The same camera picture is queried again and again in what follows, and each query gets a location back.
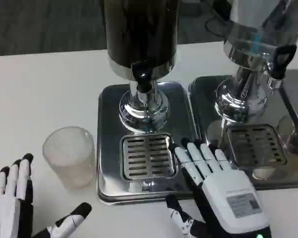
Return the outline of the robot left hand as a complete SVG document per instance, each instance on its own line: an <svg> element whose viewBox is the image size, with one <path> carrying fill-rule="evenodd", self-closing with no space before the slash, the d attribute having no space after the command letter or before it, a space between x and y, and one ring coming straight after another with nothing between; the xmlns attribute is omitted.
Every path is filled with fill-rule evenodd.
<svg viewBox="0 0 298 238"><path fill-rule="evenodd" d="M0 238L68 238L92 211L83 202L51 226L33 234L31 153L0 170Z"/></svg>

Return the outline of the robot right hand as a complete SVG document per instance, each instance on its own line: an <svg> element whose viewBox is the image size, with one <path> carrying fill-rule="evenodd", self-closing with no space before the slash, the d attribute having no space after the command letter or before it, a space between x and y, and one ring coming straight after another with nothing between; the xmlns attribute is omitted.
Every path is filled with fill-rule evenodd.
<svg viewBox="0 0 298 238"><path fill-rule="evenodd" d="M202 220L192 218L177 197L165 198L170 217L185 238L270 238L272 232L256 189L224 152L199 140L170 144Z"/></svg>

